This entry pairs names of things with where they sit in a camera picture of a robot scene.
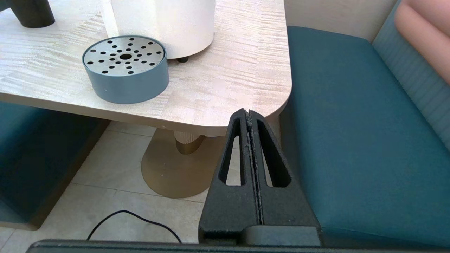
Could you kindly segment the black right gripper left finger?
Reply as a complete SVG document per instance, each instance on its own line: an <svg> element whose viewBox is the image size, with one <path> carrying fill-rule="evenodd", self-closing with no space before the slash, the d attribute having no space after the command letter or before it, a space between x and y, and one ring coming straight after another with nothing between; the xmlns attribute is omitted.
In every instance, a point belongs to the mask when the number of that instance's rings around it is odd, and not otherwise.
<svg viewBox="0 0 450 253"><path fill-rule="evenodd" d="M236 244L241 233L261 221L249 130L249 113L240 109L230 117L223 152L217 163L198 224L202 244ZM234 139L240 142L240 185L227 185Z"/></svg>

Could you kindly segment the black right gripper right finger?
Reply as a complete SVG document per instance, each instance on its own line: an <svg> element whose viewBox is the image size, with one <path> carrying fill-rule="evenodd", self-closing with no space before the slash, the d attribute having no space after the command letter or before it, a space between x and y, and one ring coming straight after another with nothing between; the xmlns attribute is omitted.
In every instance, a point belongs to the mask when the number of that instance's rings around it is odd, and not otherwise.
<svg viewBox="0 0 450 253"><path fill-rule="evenodd" d="M265 118L255 111L249 111L249 141L258 223L319 227L272 129Z"/></svg>

